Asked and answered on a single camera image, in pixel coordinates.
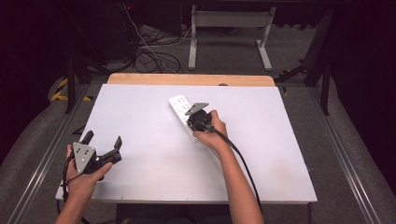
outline gray floor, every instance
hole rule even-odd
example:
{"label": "gray floor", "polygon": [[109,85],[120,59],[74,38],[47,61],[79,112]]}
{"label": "gray floor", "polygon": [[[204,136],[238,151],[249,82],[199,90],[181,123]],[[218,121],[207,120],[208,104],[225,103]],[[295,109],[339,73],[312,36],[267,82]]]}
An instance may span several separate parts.
{"label": "gray floor", "polygon": [[[277,77],[280,71],[299,65],[314,32],[312,28],[301,31],[273,26],[267,43],[272,72],[264,71],[255,47],[260,29],[243,29],[237,35],[200,33],[194,71],[187,68],[188,39],[176,46],[152,49],[176,56],[185,73]],[[303,78],[300,75],[281,84],[287,87],[289,96],[281,88],[279,92],[305,162],[312,170],[318,195],[318,202],[312,204],[312,223],[396,223],[395,196],[338,101],[334,83],[330,116],[324,117],[318,109],[320,86],[306,88]],[[105,77],[95,77],[90,86],[78,85],[78,89],[96,96],[105,82]],[[57,85],[54,83],[49,96]],[[57,217],[54,195],[61,180],[65,146],[79,139],[72,132],[86,123],[93,102],[78,102],[67,116],[66,105],[65,101],[51,102],[21,134],[0,167],[0,223],[51,223]],[[57,133],[62,128],[64,133]],[[43,163],[43,158],[49,158],[48,163]],[[37,167],[42,175],[37,176]],[[91,223],[115,223],[116,212],[115,204],[94,203],[85,217]],[[267,223],[308,223],[308,206],[267,204],[264,215]]]}

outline white table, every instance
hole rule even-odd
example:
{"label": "white table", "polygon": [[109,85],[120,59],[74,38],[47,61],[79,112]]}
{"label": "white table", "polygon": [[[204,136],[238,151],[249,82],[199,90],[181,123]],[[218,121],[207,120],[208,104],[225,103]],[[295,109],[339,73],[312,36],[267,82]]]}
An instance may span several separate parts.
{"label": "white table", "polygon": [[119,84],[102,87],[85,130],[98,155],[123,141],[122,161],[97,184],[95,201],[227,203],[218,159],[190,140],[168,104],[177,94],[219,111],[262,203],[317,201],[278,88]]}

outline person's right hand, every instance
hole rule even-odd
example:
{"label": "person's right hand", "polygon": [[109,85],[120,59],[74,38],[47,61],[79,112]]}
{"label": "person's right hand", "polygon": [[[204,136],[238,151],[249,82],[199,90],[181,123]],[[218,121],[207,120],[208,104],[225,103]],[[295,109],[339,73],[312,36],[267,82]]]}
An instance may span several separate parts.
{"label": "person's right hand", "polygon": [[[210,115],[212,116],[213,127],[227,136],[226,124],[219,118],[218,111],[212,110]],[[198,140],[200,140],[205,146],[213,148],[216,151],[230,148],[230,146],[217,133],[210,133],[209,131],[194,131],[193,135],[198,138]]]}

